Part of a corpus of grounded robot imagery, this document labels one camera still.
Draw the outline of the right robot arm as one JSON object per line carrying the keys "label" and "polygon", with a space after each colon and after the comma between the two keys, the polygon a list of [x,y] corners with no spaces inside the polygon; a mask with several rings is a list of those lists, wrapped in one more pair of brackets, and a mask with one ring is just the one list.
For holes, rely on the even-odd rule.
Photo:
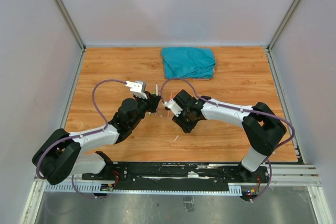
{"label": "right robot arm", "polygon": [[287,132],[280,117],[262,102],[254,106],[234,105],[207,96],[195,98],[181,90],[164,102],[164,106],[172,111],[173,121],[184,133],[190,133],[202,120],[221,121],[242,128],[250,143],[247,154],[238,164],[238,177],[244,182],[256,177],[259,166]]}

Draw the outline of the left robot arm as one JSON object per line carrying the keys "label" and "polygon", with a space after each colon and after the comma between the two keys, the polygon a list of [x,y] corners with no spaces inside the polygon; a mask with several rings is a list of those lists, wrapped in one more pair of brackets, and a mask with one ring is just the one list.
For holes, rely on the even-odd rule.
{"label": "left robot arm", "polygon": [[114,145],[127,139],[145,114],[156,112],[161,97],[144,93],[146,98],[132,97],[122,101],[118,111],[107,125],[82,132],[55,130],[38,149],[32,163],[37,174],[51,185],[63,182],[68,176],[91,173],[100,179],[112,175],[112,166],[101,154],[86,155],[89,150],[105,145]]}

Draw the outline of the blue white pen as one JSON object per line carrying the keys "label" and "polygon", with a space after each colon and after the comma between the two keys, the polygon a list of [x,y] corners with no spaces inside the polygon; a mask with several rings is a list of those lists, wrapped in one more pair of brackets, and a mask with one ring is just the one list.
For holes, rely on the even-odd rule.
{"label": "blue white pen", "polygon": [[155,95],[156,96],[159,95],[159,86],[158,86],[158,83],[155,84]]}

